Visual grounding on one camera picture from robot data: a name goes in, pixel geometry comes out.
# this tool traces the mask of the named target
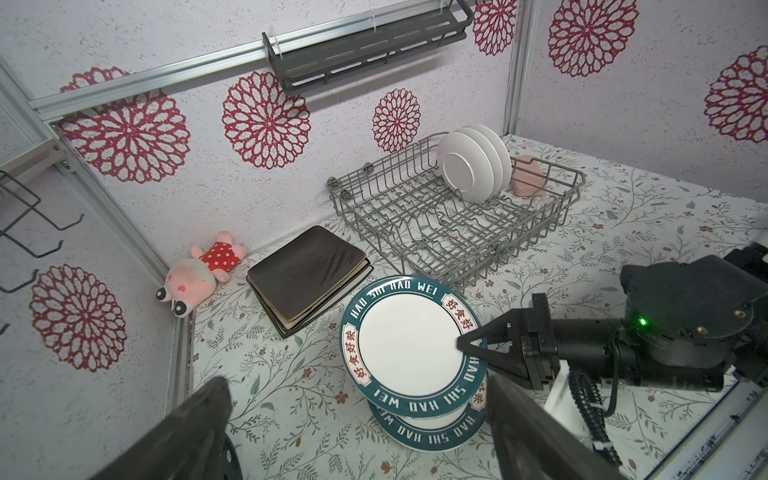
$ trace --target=plush toy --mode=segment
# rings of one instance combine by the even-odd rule
[[[216,280],[229,281],[229,272],[245,258],[246,250],[242,243],[233,243],[229,232],[219,232],[206,253],[198,246],[190,248],[190,253],[193,258],[176,262],[156,294],[161,302],[172,302],[171,311],[179,318],[213,294]]]

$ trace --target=stack of plates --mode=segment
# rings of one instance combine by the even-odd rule
[[[479,325],[456,292],[420,276],[378,280],[352,299],[340,328],[344,363],[396,441],[438,452],[480,429],[486,364],[456,349]]]
[[[469,124],[440,140],[438,169],[463,200],[480,204],[507,188],[512,165],[507,147],[490,128]]]

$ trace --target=black cable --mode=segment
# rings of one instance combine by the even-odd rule
[[[610,417],[616,412],[616,399],[619,393],[619,347],[616,339],[614,338],[614,344],[612,346],[614,354],[614,379],[611,383],[611,401],[608,403],[608,410],[605,411],[605,418]]]
[[[621,459],[605,432],[605,410],[603,409],[598,384],[584,370],[573,369],[568,373],[568,386],[584,423],[587,424],[592,442],[602,443],[602,449],[595,451],[614,464],[621,466]]]

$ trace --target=wire dish rack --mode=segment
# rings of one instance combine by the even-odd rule
[[[537,195],[502,191],[482,204],[465,202],[438,170],[437,146],[445,134],[331,177],[327,187],[336,213],[395,270],[463,291],[562,225],[585,176],[539,158],[543,174],[537,174],[513,158],[513,174],[520,169],[546,180]]]

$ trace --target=leaf pattern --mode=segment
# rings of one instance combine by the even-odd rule
[[[464,292],[483,323],[527,306],[532,293],[547,293],[554,318],[621,316],[623,265],[724,255],[768,227],[759,215],[765,204],[521,137],[504,140],[513,155],[581,169],[587,183],[564,225]],[[368,253],[375,267],[368,282],[394,274],[342,220],[321,225]],[[232,272],[235,280],[196,311],[194,385],[215,375],[229,381],[228,432],[241,444],[245,476],[500,478],[487,425],[459,449],[439,454],[408,450],[379,427],[339,354],[338,325],[351,295],[299,335],[277,335],[243,278],[283,244],[244,259]],[[622,471],[644,478],[720,396],[620,388],[617,411],[606,423]],[[543,392],[531,397],[540,405],[546,400]]]

